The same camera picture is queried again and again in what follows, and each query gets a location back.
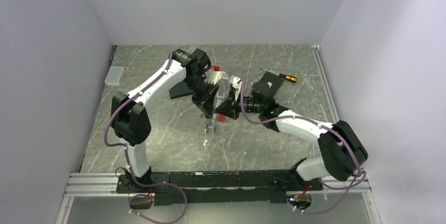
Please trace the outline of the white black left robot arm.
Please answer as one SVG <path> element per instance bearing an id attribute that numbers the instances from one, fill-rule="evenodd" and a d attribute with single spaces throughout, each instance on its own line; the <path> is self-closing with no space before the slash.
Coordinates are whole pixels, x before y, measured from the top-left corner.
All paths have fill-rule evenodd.
<path id="1" fill-rule="evenodd" d="M 178 83 L 192 91 L 192 103 L 208 118 L 214 113 L 214 100 L 219 88 L 206 76 L 211 70 L 207 53 L 196 49 L 191 54 L 177 49 L 169 53 L 159 70 L 127 94 L 118 92 L 112 98 L 110 120 L 106 129 L 113 129 L 124 147 L 126 169 L 133 174 L 130 185 L 145 192 L 151 185 L 145 141 L 151 132 L 149 114 L 158 101 Z"/>

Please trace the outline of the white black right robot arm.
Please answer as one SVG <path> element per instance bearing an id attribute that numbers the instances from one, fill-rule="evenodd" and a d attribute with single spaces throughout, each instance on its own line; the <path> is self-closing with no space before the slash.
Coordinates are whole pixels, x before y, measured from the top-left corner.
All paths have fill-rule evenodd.
<path id="1" fill-rule="evenodd" d="M 250 96 L 243 96 L 243 85 L 243 81 L 233 84 L 226 100 L 216 107 L 216 113 L 232 119 L 240 116 L 248 119 L 248 113 L 258 114 L 257 124 L 319 147 L 320 157 L 305 158 L 291 168 L 293 188 L 302 190 L 311 180 L 326 176 L 346 181 L 364 174 L 361 165 L 368 159 L 368 153 L 347 122 L 325 123 L 293 112 L 276 102 L 275 91 L 268 82 L 255 83 Z"/>

